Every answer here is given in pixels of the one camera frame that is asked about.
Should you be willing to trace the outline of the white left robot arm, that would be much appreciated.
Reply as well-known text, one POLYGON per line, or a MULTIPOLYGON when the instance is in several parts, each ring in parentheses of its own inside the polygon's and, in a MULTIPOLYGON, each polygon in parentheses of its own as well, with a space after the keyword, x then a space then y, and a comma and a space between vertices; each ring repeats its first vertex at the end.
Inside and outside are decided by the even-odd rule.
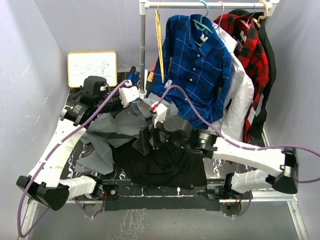
POLYGON ((97 200, 103 195, 102 185, 97 183, 93 177, 80 176, 71 179, 61 180, 61 174, 69 155, 73 151, 78 140, 86 132, 85 127, 100 114, 109 101, 119 90, 131 86, 130 80, 119 83, 101 105, 89 113, 83 123, 64 120, 58 123, 56 128, 57 136, 53 136, 49 146, 51 150, 44 153, 37 161, 35 167, 26 175, 19 176, 16 185, 23 191, 18 205, 18 215, 21 215, 25 197, 29 197, 48 208, 57 211, 61 209, 67 200, 82 195, 88 195, 91 199, 97 200))

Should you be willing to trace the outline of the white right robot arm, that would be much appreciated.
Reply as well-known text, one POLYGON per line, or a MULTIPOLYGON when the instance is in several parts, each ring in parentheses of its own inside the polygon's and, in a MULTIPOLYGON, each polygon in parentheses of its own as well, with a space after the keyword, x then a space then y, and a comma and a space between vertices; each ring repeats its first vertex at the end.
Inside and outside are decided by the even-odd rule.
POLYGON ((243 142, 231 143, 209 130, 192 128, 187 120, 177 115, 163 122, 155 119, 142 127, 132 146, 147 155, 150 149, 158 150, 166 144, 190 154, 227 160, 255 169, 245 173, 228 173, 222 185, 207 186, 205 196, 208 199, 233 199, 252 190, 268 188, 284 194, 298 192, 299 164, 294 147, 260 150, 243 142))

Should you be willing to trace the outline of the grey shirt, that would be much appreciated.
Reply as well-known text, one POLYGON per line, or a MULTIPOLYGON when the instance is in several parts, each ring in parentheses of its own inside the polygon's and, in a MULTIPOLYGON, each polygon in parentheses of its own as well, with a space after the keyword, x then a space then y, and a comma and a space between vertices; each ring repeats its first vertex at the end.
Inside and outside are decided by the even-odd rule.
POLYGON ((100 114, 80 138, 84 145, 91 144, 94 150, 76 161, 75 171, 94 171, 101 175, 112 173, 114 161, 111 147, 117 149, 138 138, 140 129, 147 125, 149 107, 159 100, 159 96, 150 93, 142 102, 130 104, 115 117, 110 113, 100 114))

